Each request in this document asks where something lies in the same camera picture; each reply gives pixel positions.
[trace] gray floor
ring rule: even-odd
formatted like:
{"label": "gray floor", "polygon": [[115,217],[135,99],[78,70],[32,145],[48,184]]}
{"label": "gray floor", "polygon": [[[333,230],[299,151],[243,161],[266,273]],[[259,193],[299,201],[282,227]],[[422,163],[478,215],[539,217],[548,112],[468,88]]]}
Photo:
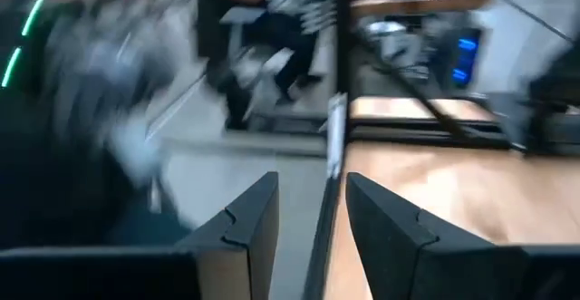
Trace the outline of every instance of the gray floor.
{"label": "gray floor", "polygon": [[[573,7],[579,4],[576,0],[516,1],[563,31],[573,28]],[[478,17],[489,27],[476,86],[481,92],[515,90],[520,76],[537,73],[542,61],[563,45],[547,30],[499,1],[479,11]],[[327,74],[327,79],[295,106],[296,111],[326,109],[334,79],[332,32],[325,32],[319,44],[314,71]],[[324,145],[319,140],[224,134],[222,101],[208,93],[203,82],[190,87],[202,68],[203,64],[195,61],[186,65],[168,94],[148,113],[158,117],[153,126],[154,138],[165,142],[169,154],[167,177],[180,211],[184,219],[203,224],[264,173],[278,171],[281,223],[271,298],[299,299],[322,201],[325,162],[288,158],[275,150],[324,151]],[[381,93],[380,87],[370,89]],[[270,151],[249,155],[236,151],[237,146]]]}

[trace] green led light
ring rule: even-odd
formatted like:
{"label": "green led light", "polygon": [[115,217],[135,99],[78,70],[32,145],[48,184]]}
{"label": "green led light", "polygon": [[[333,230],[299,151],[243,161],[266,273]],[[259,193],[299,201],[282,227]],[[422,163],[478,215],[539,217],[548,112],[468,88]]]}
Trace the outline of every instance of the green led light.
{"label": "green led light", "polygon": [[30,26],[32,26],[34,19],[38,15],[38,11],[40,7],[43,6],[44,0],[36,0],[34,3],[33,9],[28,14],[28,18],[26,19],[26,24],[24,24],[24,28],[22,29],[22,36],[27,36],[28,31],[30,31]]}
{"label": "green led light", "polygon": [[10,61],[8,62],[8,66],[6,67],[6,71],[4,72],[4,78],[2,79],[2,88],[8,87],[8,82],[10,81],[10,77],[12,76],[12,70],[15,68],[16,61],[18,60],[21,51],[22,50],[20,49],[20,47],[18,47],[12,53]]}

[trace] person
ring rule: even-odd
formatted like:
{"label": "person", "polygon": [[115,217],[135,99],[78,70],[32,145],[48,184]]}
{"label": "person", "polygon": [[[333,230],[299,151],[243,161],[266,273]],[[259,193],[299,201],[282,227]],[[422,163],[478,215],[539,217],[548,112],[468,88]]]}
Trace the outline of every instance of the person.
{"label": "person", "polygon": [[[251,94],[238,84],[227,60],[229,27],[219,22],[234,6],[263,7],[266,0],[198,0],[198,56],[208,58],[207,81],[217,92],[225,94],[229,118],[228,129],[247,128],[244,120]],[[266,43],[280,50],[288,48],[294,53],[285,67],[275,76],[281,103],[292,102],[288,90],[293,83],[299,88],[321,81],[321,77],[308,74],[314,58],[317,34],[303,34],[300,18],[266,11],[254,23],[245,27],[250,41]]]}

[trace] black pants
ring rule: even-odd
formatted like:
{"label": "black pants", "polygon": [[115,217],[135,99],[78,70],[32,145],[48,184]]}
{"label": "black pants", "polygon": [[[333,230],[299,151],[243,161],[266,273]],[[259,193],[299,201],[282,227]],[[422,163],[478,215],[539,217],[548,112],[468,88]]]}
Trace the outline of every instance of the black pants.
{"label": "black pants", "polygon": [[[275,77],[280,92],[287,96],[288,88],[296,78],[308,74],[310,70],[317,34],[302,34],[302,23],[297,17],[270,13],[263,14],[253,24],[244,27],[244,33],[250,43],[269,44],[277,50],[288,48],[294,52]],[[210,57],[208,84],[226,96],[230,120],[242,121],[251,95],[240,87],[224,54]]]}

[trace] blue light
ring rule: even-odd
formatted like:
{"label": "blue light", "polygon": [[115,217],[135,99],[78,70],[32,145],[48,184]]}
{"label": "blue light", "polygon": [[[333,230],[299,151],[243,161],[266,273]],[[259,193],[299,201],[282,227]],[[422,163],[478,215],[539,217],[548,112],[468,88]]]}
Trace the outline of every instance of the blue light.
{"label": "blue light", "polygon": [[466,40],[466,39],[459,40],[459,48],[460,49],[467,50],[467,51],[473,51],[476,49],[476,47],[478,47],[478,45],[470,40]]}
{"label": "blue light", "polygon": [[467,77],[468,77],[468,75],[466,73],[464,73],[463,71],[461,71],[459,69],[453,70],[453,78],[455,78],[457,80],[465,81],[467,79]]}

